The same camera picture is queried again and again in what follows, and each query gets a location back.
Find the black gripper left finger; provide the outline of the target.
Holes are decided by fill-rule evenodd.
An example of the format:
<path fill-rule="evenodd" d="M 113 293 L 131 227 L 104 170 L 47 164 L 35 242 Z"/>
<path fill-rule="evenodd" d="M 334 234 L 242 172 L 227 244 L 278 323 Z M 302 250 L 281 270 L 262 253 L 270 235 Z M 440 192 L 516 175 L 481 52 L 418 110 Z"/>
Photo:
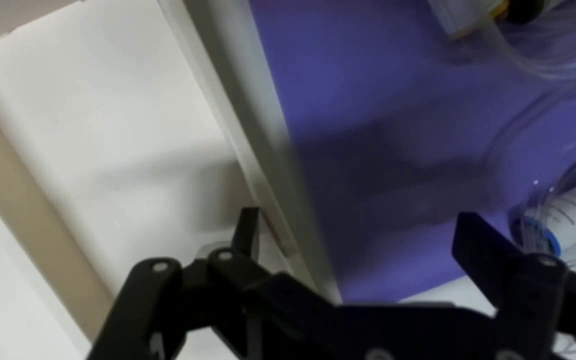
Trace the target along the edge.
<path fill-rule="evenodd" d="M 240 209 L 234 232 L 229 240 L 211 242 L 198 250 L 201 257 L 209 255 L 213 250 L 229 247 L 251 260 L 258 257 L 258 237 L 259 237 L 259 209 L 246 206 Z"/>

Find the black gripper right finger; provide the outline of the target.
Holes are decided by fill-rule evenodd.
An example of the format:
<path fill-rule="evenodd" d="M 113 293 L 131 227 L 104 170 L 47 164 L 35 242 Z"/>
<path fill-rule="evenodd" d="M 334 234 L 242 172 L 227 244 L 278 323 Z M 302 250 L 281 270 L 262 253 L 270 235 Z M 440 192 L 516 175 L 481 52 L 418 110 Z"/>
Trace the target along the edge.
<path fill-rule="evenodd" d="M 476 211 L 459 211 L 451 255 L 498 312 L 561 310 L 566 265 L 542 251 L 521 251 Z"/>

